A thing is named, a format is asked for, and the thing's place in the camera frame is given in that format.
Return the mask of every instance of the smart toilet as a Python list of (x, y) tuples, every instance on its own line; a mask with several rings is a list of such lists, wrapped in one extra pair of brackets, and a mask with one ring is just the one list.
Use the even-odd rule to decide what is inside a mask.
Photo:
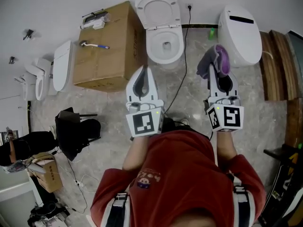
[(184, 51), (178, 0), (136, 0), (137, 14), (146, 29), (149, 58), (165, 69), (176, 68)]
[(41, 101), (47, 95), (56, 95), (53, 87), (52, 63), (46, 59), (38, 58), (32, 63), (25, 64), (25, 69), (36, 76), (36, 98)]
[(76, 45), (67, 41), (55, 51), (53, 60), (53, 86), (56, 91), (71, 91)]
[(262, 42), (256, 21), (240, 6), (225, 6), (219, 19), (218, 40), (234, 67), (254, 65), (261, 58)]
[(23, 100), (32, 101), (36, 99), (36, 77), (29, 72), (25, 72), (21, 77), (14, 78), (22, 85)]

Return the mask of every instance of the hand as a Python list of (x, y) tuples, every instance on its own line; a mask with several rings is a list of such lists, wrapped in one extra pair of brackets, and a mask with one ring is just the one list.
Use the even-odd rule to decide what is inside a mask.
[(14, 139), (14, 134), (13, 133), (9, 133), (9, 140), (13, 140)]

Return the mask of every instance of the wooden board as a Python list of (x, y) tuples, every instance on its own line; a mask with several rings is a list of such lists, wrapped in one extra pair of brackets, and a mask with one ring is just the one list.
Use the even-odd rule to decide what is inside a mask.
[(297, 148), (303, 141), (303, 99), (287, 101), (285, 144)]
[(277, 62), (277, 55), (274, 45), (271, 41), (271, 37), (268, 33), (260, 32), (262, 47), (264, 52), (262, 53), (260, 60), (260, 68), (262, 73), (264, 98), (269, 101), (283, 101), (287, 97), (286, 79), (282, 75), (282, 65)]
[(300, 96), (298, 78), (286, 36), (274, 30), (269, 32), (269, 36), (273, 42), (277, 63), (283, 68), (282, 76), (286, 79), (287, 99), (298, 98)]

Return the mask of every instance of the marble floor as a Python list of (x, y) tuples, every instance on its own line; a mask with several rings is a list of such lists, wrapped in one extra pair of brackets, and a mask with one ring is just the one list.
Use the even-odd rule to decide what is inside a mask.
[[(206, 50), (216, 43), (208, 40), (209, 29), (189, 29), (187, 35), (187, 77), (179, 94), (168, 112), (175, 119), (186, 117), (193, 129), (205, 135), (211, 135), (211, 126), (204, 113), (204, 103), (209, 91), (207, 81), (196, 75), (196, 67)], [(158, 85), (159, 96), (167, 108), (181, 83), (185, 73), (184, 55), (180, 65), (174, 71), (162, 70), (152, 66)], [(278, 148), (284, 142), (286, 124), (286, 101), (265, 102), (259, 65), (232, 69), (239, 83), (241, 104), (244, 106), (243, 130), (233, 133), (235, 147), (243, 154), (260, 176), (266, 189), (273, 182), (277, 163), (263, 153), (264, 149)], [(130, 146), (130, 132), (126, 122), (127, 113), (125, 92), (104, 93), (84, 88), (56, 96), (44, 101), (32, 103), (31, 121), (33, 131), (48, 131), (54, 125), (55, 116), (63, 109), (73, 107), (81, 114), (97, 113), (101, 122), (101, 139), (83, 149), (71, 163), (77, 180), (84, 174), (101, 179), (108, 168), (121, 168)], [(212, 138), (216, 145), (216, 136)], [(57, 154), (56, 161), (64, 187), (55, 194), (69, 207), (83, 212), (85, 201), (74, 183), (71, 168), (64, 154)], [(88, 203), (85, 214), (89, 214), (98, 181), (84, 176), (82, 182), (84, 195)], [(85, 214), (72, 212), (67, 224), (72, 227), (89, 227)]]

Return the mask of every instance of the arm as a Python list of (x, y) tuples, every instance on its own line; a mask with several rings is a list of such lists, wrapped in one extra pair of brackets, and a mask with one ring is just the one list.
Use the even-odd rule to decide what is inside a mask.
[(10, 161), (12, 163), (15, 163), (17, 161), (17, 159), (16, 159), (14, 142), (13, 142), (12, 138), (9, 139), (9, 146), (10, 146), (10, 155), (9, 155)]
[(242, 186), (250, 191), (255, 201), (255, 220), (260, 216), (265, 205), (266, 193), (264, 186), (243, 155), (238, 155), (233, 145), (232, 134), (229, 132), (217, 133), (218, 165), (223, 171), (231, 171), (238, 177)]
[(148, 141), (149, 137), (134, 138), (124, 160), (122, 170), (108, 169), (104, 172), (90, 209), (91, 217), (97, 226), (101, 224), (108, 202), (117, 193), (124, 192), (132, 180), (137, 177), (138, 168), (142, 166), (146, 158)]
[(217, 133), (217, 158), (218, 165), (222, 169), (223, 166), (237, 155), (237, 151), (233, 145), (232, 134), (230, 132)]
[(146, 158), (149, 137), (136, 137), (128, 150), (122, 169), (132, 171), (140, 168)]

